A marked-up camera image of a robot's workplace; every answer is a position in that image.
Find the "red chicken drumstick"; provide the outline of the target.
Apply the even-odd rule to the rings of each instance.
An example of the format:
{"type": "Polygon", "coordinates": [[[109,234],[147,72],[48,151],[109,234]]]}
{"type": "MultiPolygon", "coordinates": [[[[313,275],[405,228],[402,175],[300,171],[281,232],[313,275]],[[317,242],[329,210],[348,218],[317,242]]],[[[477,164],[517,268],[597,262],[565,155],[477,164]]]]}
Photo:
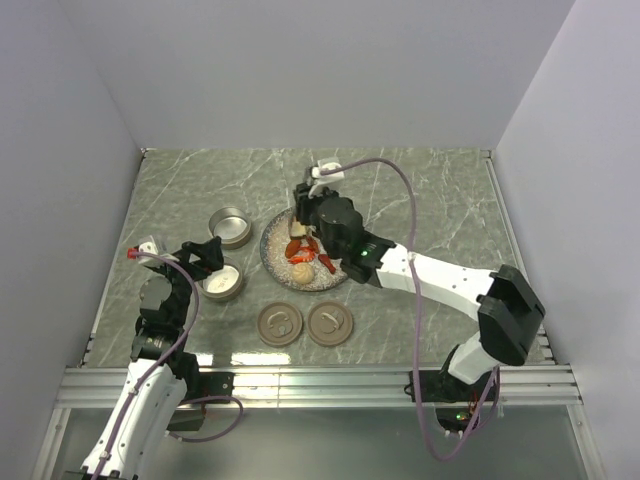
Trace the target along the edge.
{"type": "Polygon", "coordinates": [[[336,273],[336,267],[327,254],[318,254],[317,259],[331,274],[336,273]]]}

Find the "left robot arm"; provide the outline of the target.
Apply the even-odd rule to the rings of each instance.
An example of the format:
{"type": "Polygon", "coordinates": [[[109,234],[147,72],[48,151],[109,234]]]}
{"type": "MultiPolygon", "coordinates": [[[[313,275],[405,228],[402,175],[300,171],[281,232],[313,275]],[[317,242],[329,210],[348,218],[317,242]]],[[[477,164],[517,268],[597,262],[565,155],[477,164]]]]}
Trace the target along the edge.
{"type": "Polygon", "coordinates": [[[224,267],[221,240],[187,241],[166,253],[147,237],[127,252],[154,272],[141,289],[130,362],[121,393],[95,446],[65,479],[141,479],[181,402],[202,378],[185,345],[200,309],[197,284],[224,267]]]}

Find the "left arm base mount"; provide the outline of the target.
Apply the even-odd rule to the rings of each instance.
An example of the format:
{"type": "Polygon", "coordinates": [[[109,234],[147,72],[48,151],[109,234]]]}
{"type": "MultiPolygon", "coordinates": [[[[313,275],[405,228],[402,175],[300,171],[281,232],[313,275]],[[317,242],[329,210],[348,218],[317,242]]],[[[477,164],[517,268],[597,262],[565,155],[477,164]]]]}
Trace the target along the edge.
{"type": "Polygon", "coordinates": [[[229,404],[233,395],[235,374],[229,371],[200,373],[197,398],[213,397],[207,404],[229,404]]]}

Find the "white steamed bun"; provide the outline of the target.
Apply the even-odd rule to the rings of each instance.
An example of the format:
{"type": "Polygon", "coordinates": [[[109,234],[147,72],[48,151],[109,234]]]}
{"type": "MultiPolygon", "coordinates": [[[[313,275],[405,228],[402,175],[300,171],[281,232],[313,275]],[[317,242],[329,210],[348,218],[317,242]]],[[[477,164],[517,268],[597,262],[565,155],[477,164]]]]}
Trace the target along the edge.
{"type": "Polygon", "coordinates": [[[314,268],[309,263],[294,264],[291,269],[291,278],[296,284],[308,285],[314,280],[314,277],[314,268]]]}

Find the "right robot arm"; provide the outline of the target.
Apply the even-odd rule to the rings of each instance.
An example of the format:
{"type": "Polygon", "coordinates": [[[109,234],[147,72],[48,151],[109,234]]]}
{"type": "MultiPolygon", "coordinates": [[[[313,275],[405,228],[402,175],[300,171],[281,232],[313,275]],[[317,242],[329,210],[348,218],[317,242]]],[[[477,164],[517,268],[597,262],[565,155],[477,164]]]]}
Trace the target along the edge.
{"type": "Polygon", "coordinates": [[[522,274],[503,264],[496,271],[463,267],[414,254],[368,232],[353,202],[306,181],[293,190],[295,219],[312,229],[351,280],[410,292],[453,308],[478,324],[477,332],[447,356],[424,387],[431,402],[462,402],[484,388],[497,366],[521,366],[545,316],[522,274]]]}

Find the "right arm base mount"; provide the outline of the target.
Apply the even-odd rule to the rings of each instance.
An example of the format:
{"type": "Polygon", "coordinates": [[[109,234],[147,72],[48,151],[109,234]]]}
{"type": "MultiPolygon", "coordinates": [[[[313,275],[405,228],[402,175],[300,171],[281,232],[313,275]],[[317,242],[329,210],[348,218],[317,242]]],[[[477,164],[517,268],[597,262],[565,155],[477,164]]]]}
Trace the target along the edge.
{"type": "Polygon", "coordinates": [[[423,403],[471,403],[478,401],[489,383],[486,372],[478,381],[468,385],[446,372],[420,370],[419,383],[423,403]]]}

